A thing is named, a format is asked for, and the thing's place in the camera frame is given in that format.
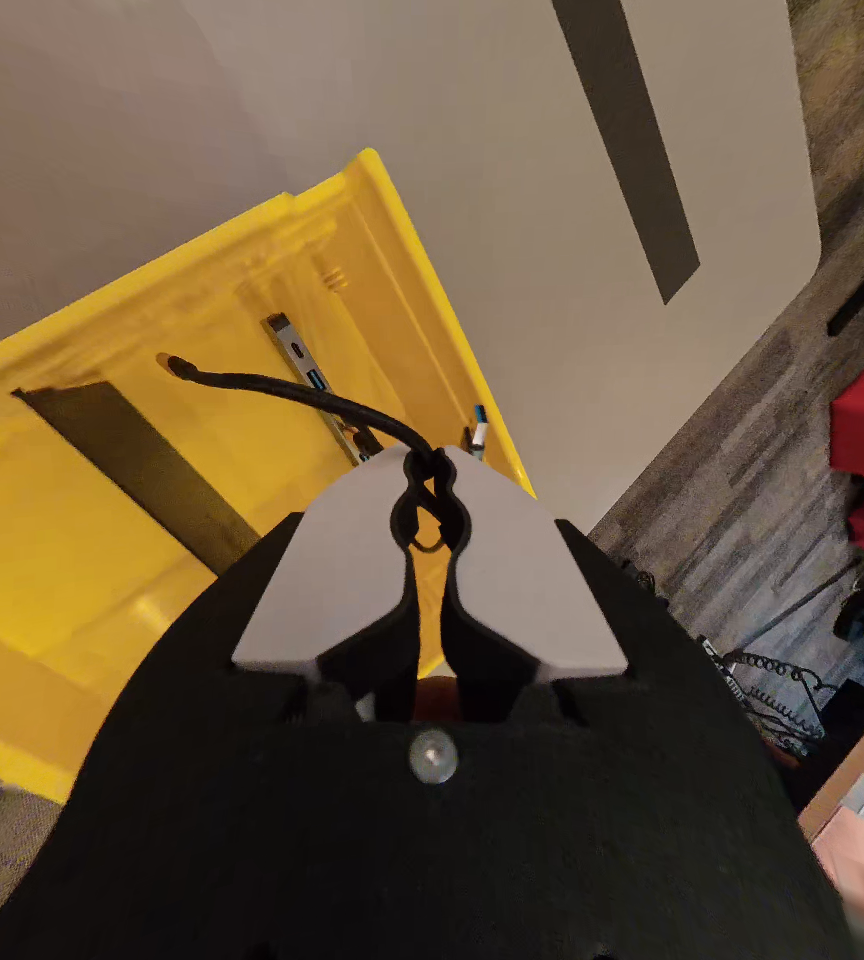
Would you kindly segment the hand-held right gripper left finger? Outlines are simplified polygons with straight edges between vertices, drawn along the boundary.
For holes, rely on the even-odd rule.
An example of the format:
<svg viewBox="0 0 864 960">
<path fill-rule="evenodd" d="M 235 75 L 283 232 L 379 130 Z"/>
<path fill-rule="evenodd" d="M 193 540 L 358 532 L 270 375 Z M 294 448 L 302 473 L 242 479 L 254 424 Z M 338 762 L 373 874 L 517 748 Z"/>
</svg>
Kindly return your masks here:
<svg viewBox="0 0 864 960">
<path fill-rule="evenodd" d="M 392 527 L 408 453 L 386 449 L 310 504 L 232 654 L 236 667 L 362 683 L 366 631 L 407 609 L 415 585 Z"/>
</svg>

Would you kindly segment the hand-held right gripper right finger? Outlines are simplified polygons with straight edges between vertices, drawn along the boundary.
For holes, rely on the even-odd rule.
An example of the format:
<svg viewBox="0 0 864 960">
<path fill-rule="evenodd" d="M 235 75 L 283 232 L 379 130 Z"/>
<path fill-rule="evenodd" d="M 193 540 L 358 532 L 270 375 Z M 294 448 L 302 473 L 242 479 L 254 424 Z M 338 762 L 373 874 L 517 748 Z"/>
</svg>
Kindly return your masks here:
<svg viewBox="0 0 864 960">
<path fill-rule="evenodd" d="M 439 495 L 459 516 L 441 645 L 465 682 L 618 677 L 629 661 L 553 515 L 456 446 Z"/>
</svg>

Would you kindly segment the black usb cable copper plug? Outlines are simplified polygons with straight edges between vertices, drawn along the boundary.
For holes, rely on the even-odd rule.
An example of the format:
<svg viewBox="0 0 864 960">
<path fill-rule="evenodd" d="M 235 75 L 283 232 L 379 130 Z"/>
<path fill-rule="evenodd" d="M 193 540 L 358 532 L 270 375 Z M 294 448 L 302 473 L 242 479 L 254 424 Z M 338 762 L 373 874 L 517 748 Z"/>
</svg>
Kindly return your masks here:
<svg viewBox="0 0 864 960">
<path fill-rule="evenodd" d="M 318 390 L 281 378 L 252 373 L 219 373 L 200 370 L 177 355 L 160 353 L 155 361 L 172 377 L 209 389 L 247 392 L 292 402 L 319 413 L 334 415 L 353 426 L 377 430 L 404 445 L 417 461 L 419 487 L 415 495 L 418 505 L 439 523 L 439 541 L 450 549 L 458 546 L 457 534 L 448 526 L 449 517 L 442 511 L 438 496 L 426 482 L 433 478 L 441 461 L 428 440 L 406 423 L 370 406 L 344 398 L 328 390 Z"/>
</svg>

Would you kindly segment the grey usb hub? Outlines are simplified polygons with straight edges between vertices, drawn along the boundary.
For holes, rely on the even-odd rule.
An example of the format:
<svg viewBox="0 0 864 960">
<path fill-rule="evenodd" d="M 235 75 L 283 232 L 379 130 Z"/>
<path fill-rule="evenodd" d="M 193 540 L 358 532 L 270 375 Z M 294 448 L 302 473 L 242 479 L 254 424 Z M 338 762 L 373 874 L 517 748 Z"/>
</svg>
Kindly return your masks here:
<svg viewBox="0 0 864 960">
<path fill-rule="evenodd" d="M 261 327 L 297 382 L 320 392 L 333 393 L 308 345 L 285 314 L 279 313 L 264 319 Z M 383 452 L 383 445 L 367 426 L 353 424 L 342 415 L 327 411 L 318 411 L 318 415 L 343 454 L 355 466 Z"/>
</svg>

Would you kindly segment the yellow plastic bin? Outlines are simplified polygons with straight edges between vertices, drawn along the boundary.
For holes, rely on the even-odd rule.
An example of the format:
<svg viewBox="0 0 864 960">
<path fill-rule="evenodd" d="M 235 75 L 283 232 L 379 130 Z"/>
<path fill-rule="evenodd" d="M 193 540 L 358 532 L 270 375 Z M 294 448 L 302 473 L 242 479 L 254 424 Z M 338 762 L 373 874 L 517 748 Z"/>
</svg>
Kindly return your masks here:
<svg viewBox="0 0 864 960">
<path fill-rule="evenodd" d="M 353 467 L 324 417 L 159 362 L 328 386 L 534 487 L 380 154 L 218 225 L 0 342 L 0 787 L 63 803 L 188 606 Z"/>
</svg>

